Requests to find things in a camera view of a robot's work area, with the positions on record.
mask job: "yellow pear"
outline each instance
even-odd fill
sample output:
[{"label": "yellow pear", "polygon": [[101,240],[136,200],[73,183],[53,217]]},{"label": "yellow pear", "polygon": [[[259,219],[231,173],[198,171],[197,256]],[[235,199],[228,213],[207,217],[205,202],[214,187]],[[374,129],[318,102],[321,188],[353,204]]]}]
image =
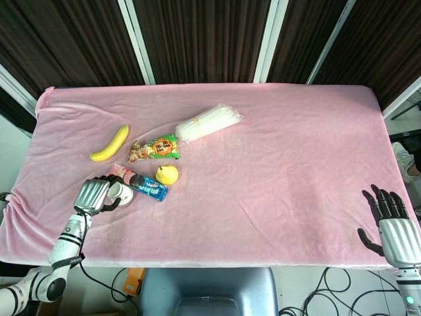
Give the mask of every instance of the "yellow pear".
[{"label": "yellow pear", "polygon": [[178,179],[178,170],[173,165],[160,166],[155,175],[157,181],[169,186],[176,183]]}]

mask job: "person's leg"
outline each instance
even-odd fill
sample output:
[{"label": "person's leg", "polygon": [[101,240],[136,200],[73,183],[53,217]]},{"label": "person's leg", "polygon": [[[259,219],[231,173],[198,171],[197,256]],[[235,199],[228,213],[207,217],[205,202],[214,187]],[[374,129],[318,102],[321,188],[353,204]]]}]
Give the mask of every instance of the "person's leg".
[{"label": "person's leg", "polygon": [[421,149],[416,155],[410,155],[401,143],[393,143],[392,148],[405,183],[411,184],[421,178]]}]

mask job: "sneaker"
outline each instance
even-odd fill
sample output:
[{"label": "sneaker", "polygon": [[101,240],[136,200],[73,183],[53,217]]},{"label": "sneaker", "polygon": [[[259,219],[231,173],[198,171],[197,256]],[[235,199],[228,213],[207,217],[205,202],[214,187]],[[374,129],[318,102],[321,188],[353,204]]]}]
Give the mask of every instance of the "sneaker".
[{"label": "sneaker", "polygon": [[403,181],[407,184],[411,184],[414,181],[421,178],[420,176],[411,176],[408,174],[408,169],[411,168],[412,165],[415,163],[414,155],[410,155],[399,142],[393,143],[392,148],[393,152],[395,153],[395,157],[399,166],[399,170],[401,171]]}]

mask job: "pink fleece cloth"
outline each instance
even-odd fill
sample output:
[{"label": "pink fleece cloth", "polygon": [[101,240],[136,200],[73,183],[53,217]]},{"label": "pink fleece cloth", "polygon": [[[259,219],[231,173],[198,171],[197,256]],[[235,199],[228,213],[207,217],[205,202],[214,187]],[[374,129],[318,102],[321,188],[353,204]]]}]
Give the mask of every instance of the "pink fleece cloth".
[{"label": "pink fleece cloth", "polygon": [[[86,265],[388,267],[357,228],[380,238],[361,190],[397,192],[414,218],[372,90],[363,86],[186,84],[50,89],[0,227],[0,260],[46,265],[88,178],[127,165],[132,141],[173,132],[223,102],[244,119],[190,144],[181,159],[137,161],[151,178],[176,165],[163,202],[136,194],[127,207],[92,218]],[[123,124],[111,159],[89,153]]]}]

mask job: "bundle of noodles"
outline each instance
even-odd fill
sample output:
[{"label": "bundle of noodles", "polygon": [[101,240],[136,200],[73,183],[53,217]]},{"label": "bundle of noodles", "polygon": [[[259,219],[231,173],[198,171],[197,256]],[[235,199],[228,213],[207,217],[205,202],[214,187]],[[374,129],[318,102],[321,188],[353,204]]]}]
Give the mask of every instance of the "bundle of noodles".
[{"label": "bundle of noodles", "polygon": [[205,111],[176,127],[176,134],[185,142],[192,142],[206,135],[215,133],[242,120],[242,116],[225,104]]}]

